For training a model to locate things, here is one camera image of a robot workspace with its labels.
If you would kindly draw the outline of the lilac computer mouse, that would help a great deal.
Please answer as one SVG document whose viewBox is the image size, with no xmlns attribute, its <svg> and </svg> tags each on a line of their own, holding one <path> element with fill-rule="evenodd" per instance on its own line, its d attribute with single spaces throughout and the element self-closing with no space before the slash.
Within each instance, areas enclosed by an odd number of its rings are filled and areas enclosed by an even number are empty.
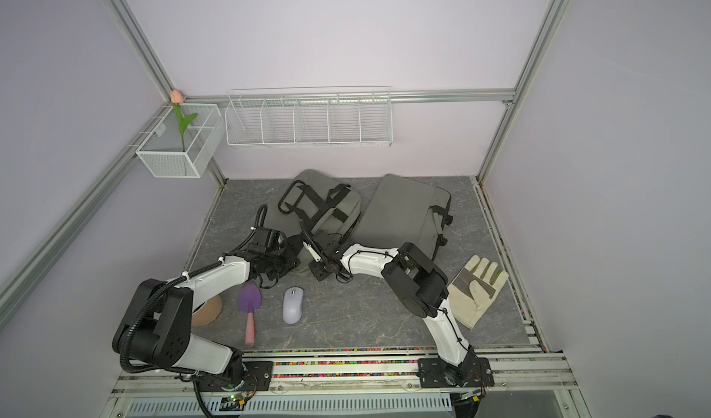
<svg viewBox="0 0 711 418">
<path fill-rule="evenodd" d="M 297 324 L 303 315 L 303 288 L 288 288 L 283 296 L 283 322 L 287 325 Z"/>
</svg>

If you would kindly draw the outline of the grey bag with black straps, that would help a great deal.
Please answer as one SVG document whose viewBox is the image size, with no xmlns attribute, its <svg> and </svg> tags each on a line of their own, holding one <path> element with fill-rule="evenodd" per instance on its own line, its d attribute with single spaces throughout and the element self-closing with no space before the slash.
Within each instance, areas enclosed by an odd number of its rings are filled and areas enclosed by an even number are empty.
<svg viewBox="0 0 711 418">
<path fill-rule="evenodd" d="M 315 170 L 300 173 L 268 202 L 265 226 L 298 237 L 311 233 L 346 238 L 361 214 L 361 196 L 350 185 Z"/>
</svg>

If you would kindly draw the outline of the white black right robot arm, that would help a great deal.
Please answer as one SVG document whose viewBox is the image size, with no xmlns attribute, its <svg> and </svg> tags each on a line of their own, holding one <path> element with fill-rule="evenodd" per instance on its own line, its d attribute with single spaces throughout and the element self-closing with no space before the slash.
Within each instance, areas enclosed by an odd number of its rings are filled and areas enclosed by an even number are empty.
<svg viewBox="0 0 711 418">
<path fill-rule="evenodd" d="M 415 244 L 396 249 L 375 249 L 357 243 L 327 245 L 304 238 L 313 257 L 309 267 L 344 277 L 370 275 L 384 280 L 402 305 L 422 319 L 435 341 L 437 356 L 418 360 L 420 386 L 424 388 L 480 388 L 487 386 L 488 364 L 478 357 L 451 316 L 448 279 Z"/>
</svg>

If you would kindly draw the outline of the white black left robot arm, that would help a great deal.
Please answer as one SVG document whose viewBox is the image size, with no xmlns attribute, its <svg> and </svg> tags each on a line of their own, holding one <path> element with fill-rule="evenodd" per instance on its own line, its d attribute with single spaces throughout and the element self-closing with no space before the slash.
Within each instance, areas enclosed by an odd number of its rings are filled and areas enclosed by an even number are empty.
<svg viewBox="0 0 711 418">
<path fill-rule="evenodd" d="M 118 326 L 112 348 L 129 374 L 164 370 L 178 374 L 223 375 L 240 359 L 238 351 L 192 333 L 196 309 L 229 288 L 262 273 L 283 274 L 298 266 L 290 242 L 272 249 L 237 250 L 179 277 L 146 279 Z"/>
</svg>

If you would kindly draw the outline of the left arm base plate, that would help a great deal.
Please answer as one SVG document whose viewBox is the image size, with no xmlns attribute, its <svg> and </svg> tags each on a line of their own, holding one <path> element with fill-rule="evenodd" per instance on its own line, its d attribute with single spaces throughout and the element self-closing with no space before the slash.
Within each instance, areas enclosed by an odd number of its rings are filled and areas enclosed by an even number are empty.
<svg viewBox="0 0 711 418">
<path fill-rule="evenodd" d="M 200 375 L 196 382 L 201 392 L 267 391 L 273 368 L 272 361 L 242 361 L 229 366 L 223 374 Z"/>
</svg>

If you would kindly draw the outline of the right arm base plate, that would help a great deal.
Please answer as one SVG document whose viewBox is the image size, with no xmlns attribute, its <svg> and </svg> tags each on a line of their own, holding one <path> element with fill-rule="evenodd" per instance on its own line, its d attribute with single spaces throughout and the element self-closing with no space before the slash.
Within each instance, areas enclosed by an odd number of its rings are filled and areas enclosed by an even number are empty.
<svg viewBox="0 0 711 418">
<path fill-rule="evenodd" d="M 492 388 L 493 370 L 486 358 L 468 356 L 459 366 L 441 358 L 420 358 L 418 378 L 422 388 Z"/>
</svg>

